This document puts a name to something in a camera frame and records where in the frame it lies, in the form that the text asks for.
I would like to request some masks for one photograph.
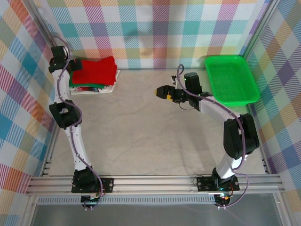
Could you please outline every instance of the white table surface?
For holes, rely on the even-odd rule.
[[[203,91],[211,92],[205,70],[197,72]],[[209,115],[182,110],[154,95],[172,85],[175,70],[124,70],[110,94],[76,95],[83,112],[82,137],[93,168],[100,175],[211,174],[220,162],[223,128]],[[191,108],[187,103],[182,107]],[[245,107],[233,110],[246,113]],[[259,150],[239,172],[265,173]],[[68,139],[60,130],[49,174],[73,175]]]

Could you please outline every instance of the plaid fabric backdrop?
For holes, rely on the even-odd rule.
[[[21,0],[0,5],[0,225],[14,226],[52,136],[52,54]]]
[[[282,0],[249,60],[264,152],[301,225],[301,0]]]
[[[200,67],[243,53],[269,0],[36,0],[75,56],[121,69]]]

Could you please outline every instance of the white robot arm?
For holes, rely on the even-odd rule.
[[[67,63],[65,48],[63,46],[52,47],[51,51],[53,58],[49,63],[49,71],[54,78],[55,100],[49,109],[58,126],[64,129],[72,150],[75,171],[71,192],[99,193],[100,181],[91,170],[92,165],[81,136],[81,112],[71,101],[69,91],[70,76],[68,71],[81,69],[81,61],[70,61],[67,70],[63,71]]]
[[[191,96],[183,89],[177,89],[177,78],[172,76],[174,86],[161,86],[156,91],[156,96],[162,99],[171,100],[177,104],[186,101],[196,110],[209,114],[221,126],[223,126],[224,137],[223,144],[225,155],[221,162],[213,169],[210,178],[200,177],[198,182],[202,186],[198,186],[199,191],[220,191],[225,188],[229,183],[233,184],[236,190],[239,190],[237,178],[234,169],[236,169],[242,160],[242,135],[235,117],[229,112],[233,113],[241,122],[243,126],[243,133],[246,142],[245,159],[256,148],[259,147],[259,140],[254,124],[253,117],[250,114],[240,115],[239,113],[230,111],[227,107],[221,108],[215,103],[218,101],[208,92],[203,92],[199,84],[199,78],[196,73],[187,73],[184,76],[186,89],[195,95],[205,97],[208,100],[202,100],[198,97]]]

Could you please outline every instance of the green tray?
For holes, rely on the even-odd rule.
[[[241,56],[210,56],[205,66],[213,96],[226,106],[245,106],[259,99],[251,70]]]

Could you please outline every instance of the black mounting bracket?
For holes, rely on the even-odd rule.
[[[102,180],[102,183],[103,183],[103,193],[112,193],[113,188],[114,188],[114,178],[100,178],[100,179]],[[94,191],[86,192],[84,190],[81,190],[78,186],[72,186],[72,189],[71,189],[72,193],[97,193],[96,196],[100,195],[99,191],[100,190],[97,189],[97,190],[94,190]]]
[[[232,187],[233,191],[239,191],[239,183],[237,177],[233,177],[232,181],[230,181],[225,186],[216,187],[216,183],[213,181],[211,176],[208,177],[196,177],[198,192],[231,192]]]

